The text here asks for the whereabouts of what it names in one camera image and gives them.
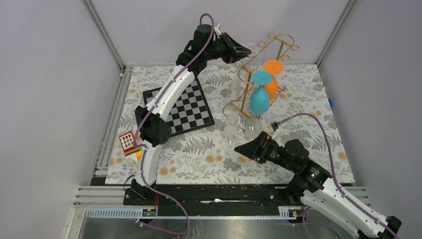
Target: table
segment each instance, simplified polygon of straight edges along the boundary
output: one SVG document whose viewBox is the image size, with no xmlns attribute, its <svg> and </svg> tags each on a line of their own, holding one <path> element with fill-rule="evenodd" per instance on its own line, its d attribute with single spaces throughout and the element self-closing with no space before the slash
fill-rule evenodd
<svg viewBox="0 0 422 239">
<path fill-rule="evenodd" d="M 262 69 L 259 65 L 251 67 Z M 134 110 L 138 105 L 144 106 L 142 92 L 161 87 L 172 69 L 173 66 L 134 67 L 111 152 L 106 184 L 123 184 L 128 176 L 135 174 L 138 162 L 124 157 L 118 136 L 130 130 L 135 132 Z M 233 66 L 211 65 L 200 73 L 198 78 L 215 125 L 169 139 L 163 146 L 157 165 L 157 184 L 286 184 L 291 180 L 293 174 L 290 171 L 271 162 L 258 164 L 234 152 L 233 148 L 237 145 L 224 141 L 225 116 L 222 108 L 230 100 L 228 85 L 236 72 Z M 315 115 L 329 137 L 339 182 L 353 183 L 353 174 L 317 66 L 285 65 L 284 71 L 275 78 L 279 86 L 287 88 L 262 115 L 263 130 L 272 134 L 269 123 L 296 113 Z M 310 158 L 331 171 L 323 135 L 312 118 L 295 118 L 282 125 L 282 129 L 279 144 L 298 138 L 309 150 Z M 238 144 L 249 141 L 243 133 L 236 138 Z"/>
</svg>

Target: black wire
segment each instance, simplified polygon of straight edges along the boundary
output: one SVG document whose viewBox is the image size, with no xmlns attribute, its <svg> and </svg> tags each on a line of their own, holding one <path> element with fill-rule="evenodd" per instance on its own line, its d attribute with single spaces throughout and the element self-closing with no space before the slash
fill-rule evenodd
<svg viewBox="0 0 422 239">
<path fill-rule="evenodd" d="M 133 174 L 133 175 L 130 175 L 127 179 L 126 179 L 126 181 L 123 183 L 123 191 L 126 191 L 125 190 L 125 188 L 124 188 L 124 186 L 126 185 L 126 183 L 127 183 L 127 181 L 129 180 L 129 178 L 131 178 L 131 177 L 135 177 L 135 175 Z"/>
</svg>

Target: black and white checkered board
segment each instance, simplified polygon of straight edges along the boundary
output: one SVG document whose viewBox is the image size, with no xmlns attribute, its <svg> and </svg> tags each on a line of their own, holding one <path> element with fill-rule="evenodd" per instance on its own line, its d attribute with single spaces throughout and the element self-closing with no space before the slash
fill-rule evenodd
<svg viewBox="0 0 422 239">
<path fill-rule="evenodd" d="M 150 102 L 160 89 L 144 91 L 142 94 L 145 104 Z M 167 117 L 167 123 L 172 129 L 171 136 L 215 124 L 197 78 L 177 99 Z"/>
</svg>

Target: chessboard border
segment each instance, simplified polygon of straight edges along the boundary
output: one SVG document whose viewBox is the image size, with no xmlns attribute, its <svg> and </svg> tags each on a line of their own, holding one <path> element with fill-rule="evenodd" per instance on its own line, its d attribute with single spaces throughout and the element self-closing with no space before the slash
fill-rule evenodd
<svg viewBox="0 0 422 239">
<path fill-rule="evenodd" d="M 211 109 L 210 109 L 210 106 L 208 105 L 207 98 L 205 97 L 205 93 L 204 93 L 204 91 L 202 90 L 202 86 L 201 86 L 201 84 L 200 84 L 200 82 L 199 82 L 199 79 L 198 79 L 198 78 L 195 78 L 195 79 L 194 79 L 194 81 L 196 81 L 196 82 L 197 82 L 197 84 L 198 84 L 198 88 L 199 88 L 199 91 L 201 92 L 201 95 L 203 96 L 204 104 L 205 104 L 205 106 L 207 107 L 207 111 L 208 111 L 208 114 L 210 115 L 210 120 L 211 120 L 211 122 L 210 122 L 210 123 L 208 123 L 208 124 L 203 124 L 203 125 L 201 125 L 201 126 L 192 127 L 192 128 L 190 128 L 190 129 L 186 129 L 186 130 L 183 130 L 183 131 L 180 131 L 180 132 L 173 133 L 170 137 L 174 137 L 174 136 L 177 136 L 177 135 L 180 135 L 180 134 L 183 134 L 183 133 L 187 133 L 187 132 L 190 132 L 190 131 L 194 131 L 194 130 L 197 130 L 197 129 L 200 129 L 200 128 L 205 128 L 205 127 L 208 127 L 208 126 L 215 125 L 214 116 L 212 116 L 212 114 L 211 114 Z M 144 99 L 144 104 L 145 104 L 145 105 L 147 104 L 147 100 L 146 100 L 146 94 L 147 94 L 147 93 L 149 93 L 149 92 L 153 92 L 153 91 L 156 91 L 156 90 L 160 90 L 161 88 L 162 88 L 162 87 L 158 87 L 158 88 L 155 88 L 155 89 L 152 89 L 152 90 L 143 91 L 143 92 L 142 92 L 142 97 L 143 97 L 143 99 Z"/>
</svg>

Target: reflective surface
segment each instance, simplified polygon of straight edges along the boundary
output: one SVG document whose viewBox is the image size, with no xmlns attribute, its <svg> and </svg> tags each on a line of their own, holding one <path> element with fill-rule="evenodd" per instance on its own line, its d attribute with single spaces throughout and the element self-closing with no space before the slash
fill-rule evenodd
<svg viewBox="0 0 422 239">
<path fill-rule="evenodd" d="M 308 239 L 302 226 L 286 226 L 284 220 L 191 220 L 187 235 L 174 236 L 148 227 L 140 227 L 134 220 L 85 218 L 80 239 Z M 352 237 L 333 221 L 316 211 L 309 212 L 309 222 L 333 227 L 342 239 Z M 151 224 L 168 230 L 182 231 L 185 220 L 154 220 Z M 329 230 L 308 226 L 315 239 L 336 239 Z"/>
</svg>

